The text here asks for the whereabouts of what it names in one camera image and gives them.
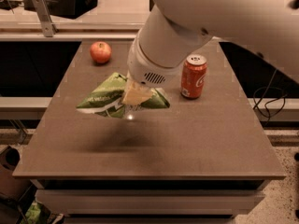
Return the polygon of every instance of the floor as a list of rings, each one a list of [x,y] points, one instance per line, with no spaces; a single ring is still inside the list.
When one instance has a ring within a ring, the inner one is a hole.
[[[272,181],[265,189],[265,199],[249,214],[239,215],[235,224],[295,224],[299,218],[295,210],[299,209],[299,161],[294,155],[299,152],[299,131],[265,131],[268,135],[278,159],[285,169],[287,177],[282,181]],[[28,144],[30,135],[22,145]],[[0,152],[6,145],[16,147],[20,152],[22,145],[19,134],[12,129],[0,129]]]

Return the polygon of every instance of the soda can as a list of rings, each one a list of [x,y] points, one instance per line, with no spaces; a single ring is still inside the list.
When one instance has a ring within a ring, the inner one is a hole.
[[[192,54],[187,57],[181,76],[181,94],[190,99],[200,97],[206,75],[206,58]]]

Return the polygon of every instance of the red apple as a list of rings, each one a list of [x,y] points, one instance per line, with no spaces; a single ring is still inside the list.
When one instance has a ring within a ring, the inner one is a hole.
[[[104,41],[96,41],[90,47],[90,53],[96,63],[106,63],[110,60],[112,49]]]

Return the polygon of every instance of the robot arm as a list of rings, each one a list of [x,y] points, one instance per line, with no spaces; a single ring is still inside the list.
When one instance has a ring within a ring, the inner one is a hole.
[[[133,79],[161,87],[213,36],[259,55],[299,82],[299,0],[154,0],[131,47]]]

